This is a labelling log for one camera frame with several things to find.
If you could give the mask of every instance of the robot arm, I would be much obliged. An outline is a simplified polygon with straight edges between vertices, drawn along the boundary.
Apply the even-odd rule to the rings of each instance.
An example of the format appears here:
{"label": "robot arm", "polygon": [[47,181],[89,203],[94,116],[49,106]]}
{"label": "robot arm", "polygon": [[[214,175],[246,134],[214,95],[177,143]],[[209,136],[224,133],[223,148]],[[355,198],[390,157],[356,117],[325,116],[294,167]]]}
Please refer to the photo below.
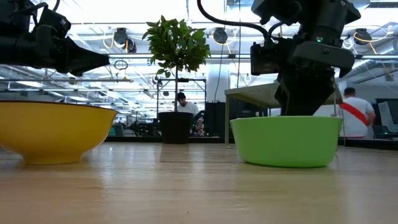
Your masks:
{"label": "robot arm", "polygon": [[[211,21],[247,26],[216,21],[203,12],[201,0],[197,2],[199,10]],[[335,90],[333,67],[340,68],[343,77],[354,64],[352,52],[341,48],[340,37],[345,24],[361,17],[359,11],[347,0],[254,0],[251,9],[260,16],[261,24],[272,16],[280,20],[264,35],[264,44],[254,43],[251,47],[252,75],[278,73],[280,86],[275,98],[281,115],[313,115]],[[292,39],[272,36],[277,26],[296,22],[300,29]]]}
{"label": "robot arm", "polygon": [[[31,16],[35,27],[29,32]],[[35,6],[28,0],[0,0],[0,64],[54,68],[76,76],[109,64],[108,56],[83,49],[66,37],[70,28],[67,18],[44,2]]]}

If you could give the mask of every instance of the yellow bowl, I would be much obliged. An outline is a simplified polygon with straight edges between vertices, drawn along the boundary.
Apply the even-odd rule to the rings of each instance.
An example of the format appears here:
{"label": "yellow bowl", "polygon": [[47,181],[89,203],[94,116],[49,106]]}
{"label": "yellow bowl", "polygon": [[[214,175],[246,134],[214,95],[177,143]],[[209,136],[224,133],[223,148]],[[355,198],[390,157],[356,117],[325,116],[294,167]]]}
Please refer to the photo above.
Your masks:
{"label": "yellow bowl", "polygon": [[118,112],[40,101],[0,101],[0,146],[28,164],[78,162],[107,137]]}

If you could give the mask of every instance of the red sash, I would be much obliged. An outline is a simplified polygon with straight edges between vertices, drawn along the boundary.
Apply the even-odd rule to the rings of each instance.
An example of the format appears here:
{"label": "red sash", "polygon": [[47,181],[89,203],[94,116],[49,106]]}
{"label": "red sash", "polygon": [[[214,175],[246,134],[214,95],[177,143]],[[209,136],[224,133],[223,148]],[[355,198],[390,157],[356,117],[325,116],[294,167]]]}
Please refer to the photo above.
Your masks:
{"label": "red sash", "polygon": [[339,106],[341,109],[348,111],[349,113],[354,115],[358,120],[362,121],[363,124],[365,124],[365,126],[368,126],[368,119],[366,119],[365,114],[360,112],[358,109],[356,109],[355,107],[353,107],[347,103],[343,103],[342,105],[339,105]]}

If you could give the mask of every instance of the person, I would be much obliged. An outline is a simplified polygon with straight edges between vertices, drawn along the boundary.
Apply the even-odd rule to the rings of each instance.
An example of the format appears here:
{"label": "person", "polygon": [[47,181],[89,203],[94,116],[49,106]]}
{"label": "person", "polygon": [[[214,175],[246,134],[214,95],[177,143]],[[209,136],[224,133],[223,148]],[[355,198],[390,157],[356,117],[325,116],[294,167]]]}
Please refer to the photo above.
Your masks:
{"label": "person", "polygon": [[344,90],[343,104],[339,105],[338,116],[343,118],[340,136],[346,138],[364,138],[368,134],[368,127],[373,124],[376,114],[372,105],[356,97],[355,89],[348,87]]}
{"label": "person", "polygon": [[177,99],[179,103],[177,106],[178,112],[191,113],[194,116],[199,113],[198,106],[192,102],[187,101],[187,97],[185,97],[184,93],[178,93]]}

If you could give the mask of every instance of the bowl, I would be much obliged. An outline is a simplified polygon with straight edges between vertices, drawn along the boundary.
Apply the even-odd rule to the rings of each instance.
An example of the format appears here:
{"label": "bowl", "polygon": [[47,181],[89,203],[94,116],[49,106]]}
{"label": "bowl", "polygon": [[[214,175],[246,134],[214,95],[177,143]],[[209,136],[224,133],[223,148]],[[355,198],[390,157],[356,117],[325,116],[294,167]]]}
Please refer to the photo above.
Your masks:
{"label": "bowl", "polygon": [[322,167],[334,158],[341,118],[276,116],[231,121],[240,157],[276,167]]}
{"label": "bowl", "polygon": [[117,111],[41,101],[0,101],[0,146],[32,165],[78,162],[107,137]]}

